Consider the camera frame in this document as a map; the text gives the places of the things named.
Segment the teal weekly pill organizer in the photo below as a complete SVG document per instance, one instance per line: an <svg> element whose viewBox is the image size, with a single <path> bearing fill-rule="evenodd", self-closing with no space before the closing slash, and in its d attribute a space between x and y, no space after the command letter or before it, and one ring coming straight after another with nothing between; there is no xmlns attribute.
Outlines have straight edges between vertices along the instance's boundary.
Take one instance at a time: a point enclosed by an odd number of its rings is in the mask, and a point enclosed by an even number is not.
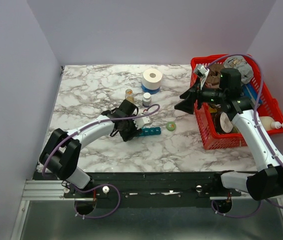
<svg viewBox="0 0 283 240"><path fill-rule="evenodd" d="M138 137L159 136L161 135L160 127L144 127Z"/></svg>

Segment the green bottle cap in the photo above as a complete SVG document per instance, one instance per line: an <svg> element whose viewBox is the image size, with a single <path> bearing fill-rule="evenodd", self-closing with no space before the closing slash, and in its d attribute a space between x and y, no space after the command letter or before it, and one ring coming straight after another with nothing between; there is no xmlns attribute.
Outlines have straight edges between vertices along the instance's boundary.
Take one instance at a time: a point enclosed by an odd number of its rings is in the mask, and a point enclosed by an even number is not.
<svg viewBox="0 0 283 240"><path fill-rule="evenodd" d="M167 124L166 124L166 129L170 132L173 132L176 130L176 123L174 121L169 121Z"/></svg>

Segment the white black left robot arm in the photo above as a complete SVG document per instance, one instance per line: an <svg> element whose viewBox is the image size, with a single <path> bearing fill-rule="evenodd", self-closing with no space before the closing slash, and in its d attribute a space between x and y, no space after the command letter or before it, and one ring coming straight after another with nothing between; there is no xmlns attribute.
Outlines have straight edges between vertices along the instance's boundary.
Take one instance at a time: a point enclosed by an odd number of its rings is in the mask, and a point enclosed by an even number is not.
<svg viewBox="0 0 283 240"><path fill-rule="evenodd" d="M132 140L142 132L132 119L138 113L135 104L123 100L119 107L103 111L86 125L67 131L57 128L44 146L39 162L58 179L73 184L75 192L86 198L92 193L93 186L91 177L78 166L81 150L106 135L113 137L119 133L123 141Z"/></svg>

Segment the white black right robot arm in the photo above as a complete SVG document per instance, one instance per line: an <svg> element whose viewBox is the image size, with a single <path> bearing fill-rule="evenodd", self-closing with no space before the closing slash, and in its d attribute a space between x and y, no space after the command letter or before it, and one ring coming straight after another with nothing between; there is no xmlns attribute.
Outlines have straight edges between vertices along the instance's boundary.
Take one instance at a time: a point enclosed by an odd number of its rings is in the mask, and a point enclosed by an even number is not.
<svg viewBox="0 0 283 240"><path fill-rule="evenodd" d="M194 71L195 83L180 95L176 110L188 114L202 103L220 105L231 123L242 134L255 161L257 173L227 171L211 184L212 192L223 196L230 189L249 193L256 200L283 195L283 155L276 148L263 127L251 99L242 94L241 73L235 68L220 71L219 88L205 87L209 69L198 65Z"/></svg>

